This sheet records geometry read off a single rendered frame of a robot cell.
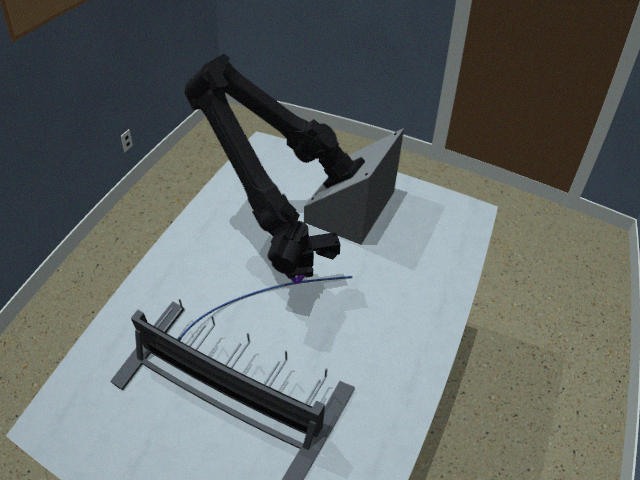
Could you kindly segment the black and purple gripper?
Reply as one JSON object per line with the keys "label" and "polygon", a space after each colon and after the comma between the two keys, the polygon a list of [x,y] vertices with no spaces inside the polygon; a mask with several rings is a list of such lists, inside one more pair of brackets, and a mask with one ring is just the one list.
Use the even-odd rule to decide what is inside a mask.
{"label": "black and purple gripper", "polygon": [[[304,277],[312,277],[313,276],[313,267],[309,266],[309,267],[303,267],[303,268],[299,268],[299,262],[297,264],[297,267],[294,271],[294,273],[292,274],[285,274],[288,278],[291,278],[291,280],[293,281],[294,284],[299,284]],[[298,276],[299,275],[299,276]],[[304,275],[304,276],[303,276]],[[295,277],[297,276],[297,277]]]}

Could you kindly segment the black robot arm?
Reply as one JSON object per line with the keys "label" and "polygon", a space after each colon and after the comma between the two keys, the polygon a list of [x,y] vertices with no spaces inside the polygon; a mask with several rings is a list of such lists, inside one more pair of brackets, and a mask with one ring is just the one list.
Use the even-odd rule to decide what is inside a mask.
{"label": "black robot arm", "polygon": [[326,188],[352,178],[365,160],[360,157],[352,161],[339,147],[331,127],[296,116],[242,76],[229,59],[222,54],[206,63],[185,84],[184,93],[192,109],[201,109],[208,119],[245,189],[258,224],[274,235],[268,259],[283,274],[294,273],[298,262],[299,268],[313,266],[314,251],[333,260],[340,254],[337,233],[309,236],[308,226],[298,221],[300,215],[263,168],[225,93],[282,133],[300,161],[319,159],[328,175],[323,183]]}

